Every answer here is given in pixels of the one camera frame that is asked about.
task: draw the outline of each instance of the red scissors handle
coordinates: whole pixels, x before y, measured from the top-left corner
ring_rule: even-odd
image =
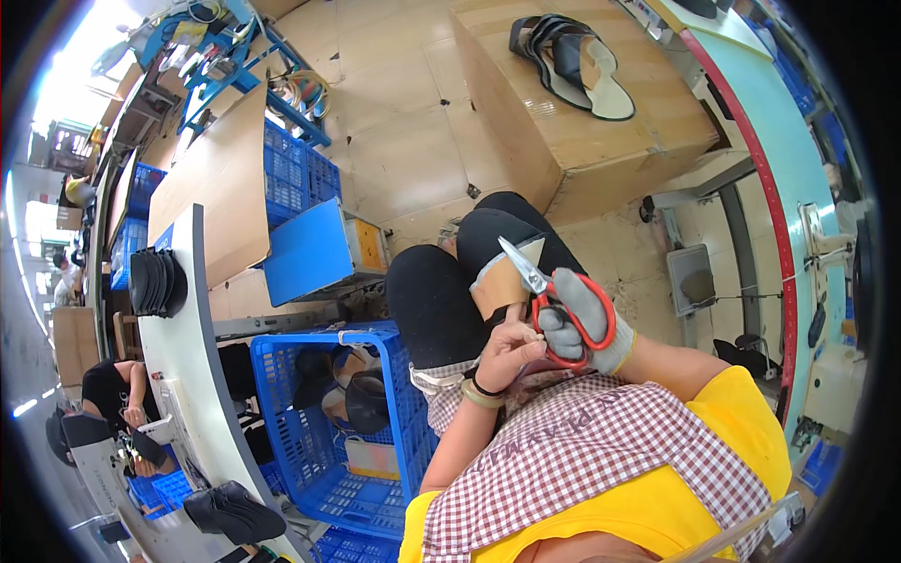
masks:
[[[610,300],[610,297],[608,297],[607,293],[604,291],[604,289],[601,288],[601,286],[599,286],[598,284],[596,284],[594,282],[594,280],[592,280],[590,277],[585,276],[583,274],[576,274],[576,276],[578,276],[578,278],[580,280],[582,280],[582,283],[585,284],[585,286],[588,288],[588,290],[591,293],[593,293],[601,301],[601,305],[604,307],[604,312],[607,317],[607,333],[604,336],[604,339],[601,340],[600,342],[593,341],[591,339],[591,337],[588,335],[587,331],[585,330],[585,327],[582,325],[582,322],[578,319],[578,317],[572,311],[570,311],[570,309],[566,305],[563,305],[563,307],[566,309],[569,319],[576,326],[576,330],[578,331],[579,335],[582,337],[582,344],[583,344],[582,345],[582,350],[583,350],[582,358],[579,359],[578,361],[560,358],[559,356],[557,356],[557,354],[553,353],[553,351],[551,351],[551,349],[548,349],[548,357],[550,359],[554,360],[555,362],[557,362],[558,364],[560,364],[561,366],[563,366],[564,368],[571,368],[571,369],[583,368],[584,366],[586,366],[588,364],[589,351],[603,350],[603,349],[607,348],[608,346],[610,346],[611,343],[613,343],[614,338],[616,336],[616,310],[614,309],[614,304]],[[534,326],[535,331],[538,333],[543,332],[541,327],[538,326],[538,313],[543,307],[551,306],[551,301],[548,298],[548,294],[550,294],[552,297],[554,297],[558,301],[560,300],[557,296],[557,291],[554,288],[553,282],[548,283],[547,290],[544,293],[538,294],[532,300],[532,325]]]

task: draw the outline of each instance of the tiled floor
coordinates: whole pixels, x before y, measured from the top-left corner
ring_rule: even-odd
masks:
[[[495,150],[470,107],[445,0],[310,0],[277,26],[332,85],[332,109],[325,123],[332,146],[321,152],[341,169],[344,204],[393,231],[393,254],[435,243],[447,219],[471,211],[477,200],[467,196],[470,184],[481,191],[479,198],[506,188]],[[265,63],[255,71],[262,74],[264,69]],[[705,88],[697,92],[709,95]],[[233,102],[220,98],[214,103],[216,114]],[[733,148],[672,180],[674,187],[700,183],[747,155],[737,129],[724,123]],[[746,211],[752,204],[758,209],[762,193],[754,190],[760,188],[745,182],[740,189],[742,200],[748,201]],[[639,220],[638,203],[568,225],[560,236],[635,329],[681,344],[663,233]],[[737,294],[737,269],[722,206],[692,204],[679,209],[678,218],[687,243],[707,243],[717,292]],[[749,224],[760,227],[754,239],[759,263],[775,252],[775,242],[763,234],[768,218],[756,211],[749,216]],[[733,340],[741,332],[737,301],[723,301],[701,316],[703,350],[713,350],[714,336]],[[736,327],[739,332],[733,334]]]

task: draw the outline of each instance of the yellow shirt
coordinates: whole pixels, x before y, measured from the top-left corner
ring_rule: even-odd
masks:
[[[791,479],[782,428],[748,370],[733,366],[714,377],[686,406],[728,444],[763,481],[773,500]],[[406,509],[398,563],[423,560],[423,528],[429,503],[440,492],[417,496]],[[604,531],[662,558],[720,531],[714,518],[669,465],[653,469],[471,555],[473,563],[512,563],[537,540]],[[737,559],[726,548],[717,557]]]

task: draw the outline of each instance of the bracelet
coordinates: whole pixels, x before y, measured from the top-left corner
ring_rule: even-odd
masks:
[[[497,391],[496,393],[491,393],[490,391],[486,391],[485,389],[483,389],[482,386],[478,384],[478,381],[476,381],[475,374],[472,375],[471,381],[472,381],[472,386],[475,387],[476,391],[479,391],[479,393],[481,393],[482,395],[484,395],[486,397],[499,397],[504,394],[504,389],[501,389],[500,391]]]
[[[504,399],[500,397],[486,397],[473,389],[472,379],[464,379],[463,383],[460,384],[460,390],[463,392],[463,396],[479,406],[484,406],[488,409],[504,406]]]

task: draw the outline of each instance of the work glove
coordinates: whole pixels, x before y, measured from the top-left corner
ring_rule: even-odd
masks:
[[[607,315],[597,296],[591,293],[571,269],[557,268],[553,274],[557,297],[576,315],[591,340],[600,342],[607,334]],[[582,358],[582,337],[563,307],[545,307],[538,312],[538,326],[548,347],[564,359]],[[616,335],[603,350],[588,350],[588,364],[602,374],[614,374],[632,352],[635,331],[616,314]]]

